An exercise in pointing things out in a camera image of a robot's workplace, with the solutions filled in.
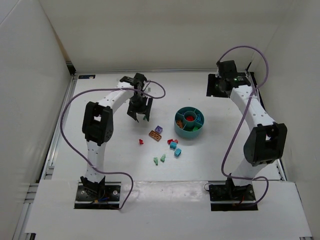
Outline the purple square lego plate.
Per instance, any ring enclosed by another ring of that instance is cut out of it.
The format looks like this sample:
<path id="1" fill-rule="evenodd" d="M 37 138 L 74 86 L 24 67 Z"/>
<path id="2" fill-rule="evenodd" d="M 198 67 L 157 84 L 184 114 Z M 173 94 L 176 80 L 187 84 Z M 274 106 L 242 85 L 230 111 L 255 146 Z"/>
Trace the purple square lego plate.
<path id="1" fill-rule="evenodd" d="M 158 125 L 158 126 L 154 129 L 154 131 L 155 131 L 156 133 L 158 133 L 158 134 L 161 134 L 162 131 L 163 131 L 163 128 Z"/>

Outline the long teal lego brick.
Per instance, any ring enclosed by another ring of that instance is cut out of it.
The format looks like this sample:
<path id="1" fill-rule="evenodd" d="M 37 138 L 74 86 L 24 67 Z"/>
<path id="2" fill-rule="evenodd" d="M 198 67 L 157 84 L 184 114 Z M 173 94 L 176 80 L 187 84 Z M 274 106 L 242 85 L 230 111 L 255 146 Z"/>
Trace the long teal lego brick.
<path id="1" fill-rule="evenodd" d="M 200 114 L 197 114 L 196 115 L 196 118 L 195 118 L 195 121 L 199 124 L 202 124 L 202 118 L 201 118 L 201 115 Z"/>

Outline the big red lego block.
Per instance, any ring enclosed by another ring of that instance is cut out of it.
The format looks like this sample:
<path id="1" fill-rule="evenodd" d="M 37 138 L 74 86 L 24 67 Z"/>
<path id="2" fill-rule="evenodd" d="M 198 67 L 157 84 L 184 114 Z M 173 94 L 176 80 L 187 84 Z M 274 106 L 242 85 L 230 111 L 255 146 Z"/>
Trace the big red lego block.
<path id="1" fill-rule="evenodd" d="M 187 116 L 185 119 L 189 122 L 193 122 L 195 120 L 195 118 L 192 115 Z"/>

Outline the orange studded lego brick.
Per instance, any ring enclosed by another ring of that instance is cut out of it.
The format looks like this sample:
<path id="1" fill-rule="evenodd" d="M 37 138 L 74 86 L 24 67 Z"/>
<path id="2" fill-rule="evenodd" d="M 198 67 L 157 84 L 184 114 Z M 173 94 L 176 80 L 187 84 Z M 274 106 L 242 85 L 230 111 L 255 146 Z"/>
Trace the orange studded lego brick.
<path id="1" fill-rule="evenodd" d="M 176 124 L 177 124 L 181 129 L 184 127 L 181 120 L 178 120 L 178 121 L 176 122 Z"/>

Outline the teal sloped lego brick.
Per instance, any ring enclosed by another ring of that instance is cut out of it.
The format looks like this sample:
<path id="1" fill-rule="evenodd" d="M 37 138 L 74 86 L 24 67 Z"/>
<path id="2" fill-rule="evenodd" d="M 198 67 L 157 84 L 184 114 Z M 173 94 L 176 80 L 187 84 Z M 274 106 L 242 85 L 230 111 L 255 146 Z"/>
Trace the teal sloped lego brick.
<path id="1" fill-rule="evenodd" d="M 173 141 L 170 142 L 169 147 L 171 149 L 176 149 L 177 145 L 178 145 L 178 140 L 176 139 L 176 140 L 173 140 Z"/>

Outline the teal studded lego brick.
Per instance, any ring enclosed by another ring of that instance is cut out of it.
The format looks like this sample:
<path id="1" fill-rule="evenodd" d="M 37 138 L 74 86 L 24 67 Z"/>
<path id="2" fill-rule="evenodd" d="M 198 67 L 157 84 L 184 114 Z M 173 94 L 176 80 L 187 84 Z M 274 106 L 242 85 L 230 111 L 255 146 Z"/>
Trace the teal studded lego brick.
<path id="1" fill-rule="evenodd" d="M 180 148 L 176 148 L 175 151 L 174 151 L 174 156 L 175 157 L 179 157 L 182 153 L 182 150 Z"/>

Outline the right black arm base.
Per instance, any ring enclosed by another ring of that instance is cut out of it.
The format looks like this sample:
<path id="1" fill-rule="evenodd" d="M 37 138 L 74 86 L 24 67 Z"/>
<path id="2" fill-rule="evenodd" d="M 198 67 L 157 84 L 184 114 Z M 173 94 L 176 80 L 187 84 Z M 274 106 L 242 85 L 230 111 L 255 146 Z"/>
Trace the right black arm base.
<path id="1" fill-rule="evenodd" d="M 235 186 L 232 179 L 225 182 L 208 182 L 203 186 L 209 193 L 212 212 L 257 211 L 256 196 L 252 184 Z"/>

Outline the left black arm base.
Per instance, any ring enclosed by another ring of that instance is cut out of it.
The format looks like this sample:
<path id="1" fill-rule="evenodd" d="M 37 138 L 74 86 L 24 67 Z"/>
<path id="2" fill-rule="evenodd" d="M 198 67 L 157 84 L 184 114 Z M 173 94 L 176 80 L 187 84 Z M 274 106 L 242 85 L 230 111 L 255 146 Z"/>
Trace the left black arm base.
<path id="1" fill-rule="evenodd" d="M 86 189 L 81 182 L 77 185 L 74 209 L 77 210 L 116 210 L 120 207 L 120 181 L 105 182 L 97 193 Z"/>

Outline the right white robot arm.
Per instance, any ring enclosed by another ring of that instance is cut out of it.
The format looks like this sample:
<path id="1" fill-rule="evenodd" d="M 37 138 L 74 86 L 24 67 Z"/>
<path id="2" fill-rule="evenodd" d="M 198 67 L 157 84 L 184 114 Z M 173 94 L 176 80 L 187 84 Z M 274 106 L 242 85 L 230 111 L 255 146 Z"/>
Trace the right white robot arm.
<path id="1" fill-rule="evenodd" d="M 233 60 L 216 64 L 216 74 L 208 77 L 208 95 L 231 99 L 242 113 L 240 122 L 247 123 L 250 130 L 243 146 L 244 159 L 227 174 L 224 185 L 228 194 L 235 195 L 244 192 L 263 168 L 283 156 L 288 130 L 268 115 L 250 81 L 238 75 Z"/>

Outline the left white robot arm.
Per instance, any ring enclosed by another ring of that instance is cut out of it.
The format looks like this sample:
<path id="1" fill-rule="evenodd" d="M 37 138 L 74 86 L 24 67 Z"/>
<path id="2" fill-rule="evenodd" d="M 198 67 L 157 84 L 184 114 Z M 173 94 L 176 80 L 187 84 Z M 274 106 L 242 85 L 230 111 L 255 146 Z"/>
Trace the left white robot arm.
<path id="1" fill-rule="evenodd" d="M 134 77 L 124 76 L 120 79 L 117 90 L 111 91 L 97 102 L 88 102 L 85 107 L 82 132 L 87 143 L 87 165 L 85 176 L 80 178 L 85 190 L 95 197 L 103 195 L 105 187 L 104 156 L 107 142 L 114 132 L 114 113 L 122 104 L 129 101 L 127 115 L 137 121 L 137 115 L 150 119 L 153 99 L 147 97 L 143 88 L 147 78 L 136 73 Z"/>

